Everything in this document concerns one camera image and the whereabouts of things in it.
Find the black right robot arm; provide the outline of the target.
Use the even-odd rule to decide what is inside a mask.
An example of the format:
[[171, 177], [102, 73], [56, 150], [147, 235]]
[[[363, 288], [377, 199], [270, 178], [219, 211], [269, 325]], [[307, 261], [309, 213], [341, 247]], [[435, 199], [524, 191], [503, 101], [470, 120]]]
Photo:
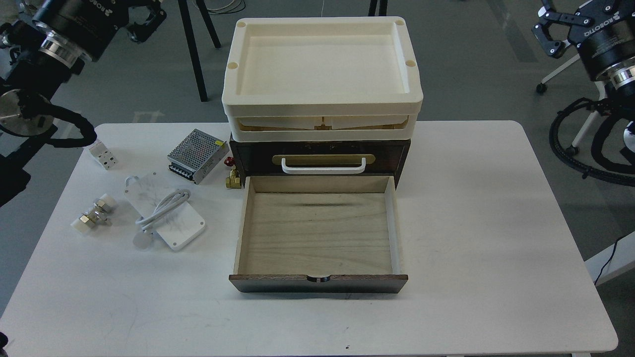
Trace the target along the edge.
[[[542, 2], [539, 21], [532, 32], [544, 52], [560, 58], [568, 47], [575, 47], [589, 78], [600, 83], [605, 97], [581, 98], [558, 112], [549, 131], [554, 154], [583, 177], [610, 183], [634, 185], [634, 2], [632, 0], [588, 0], [573, 14], [558, 12], [550, 0]], [[590, 153], [598, 168], [574, 158], [574, 150], [564, 148], [559, 140], [562, 121], [580, 109], [595, 111], [605, 118], [600, 124]], [[603, 146], [620, 120], [628, 121], [624, 130], [621, 155], [626, 163], [615, 163], [603, 155]]]

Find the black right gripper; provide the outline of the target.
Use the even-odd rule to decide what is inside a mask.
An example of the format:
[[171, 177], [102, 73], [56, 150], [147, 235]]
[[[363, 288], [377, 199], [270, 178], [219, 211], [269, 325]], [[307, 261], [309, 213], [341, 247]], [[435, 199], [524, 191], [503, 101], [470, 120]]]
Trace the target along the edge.
[[[560, 58], [570, 45], [578, 45], [587, 38], [621, 21], [620, 0], [588, 0], [573, 13], [556, 11], [551, 0], [543, 0], [538, 11], [539, 22], [531, 29], [542, 50], [552, 58]], [[553, 39], [549, 27], [553, 24], [570, 28], [565, 39]]]

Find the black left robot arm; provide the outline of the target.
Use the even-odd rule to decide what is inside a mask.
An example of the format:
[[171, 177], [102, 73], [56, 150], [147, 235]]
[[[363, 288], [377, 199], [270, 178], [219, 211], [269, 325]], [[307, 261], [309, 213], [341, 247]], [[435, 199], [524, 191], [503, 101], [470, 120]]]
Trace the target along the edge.
[[1, 80], [1, 129], [23, 136], [16, 151], [1, 157], [1, 203], [12, 200], [30, 181], [25, 165], [43, 147], [75, 148], [97, 140], [84, 117], [50, 102], [62, 83], [97, 61], [118, 30], [142, 43], [166, 18], [158, 0], [47, 0], [33, 17], [4, 23], [1, 46], [19, 56]]

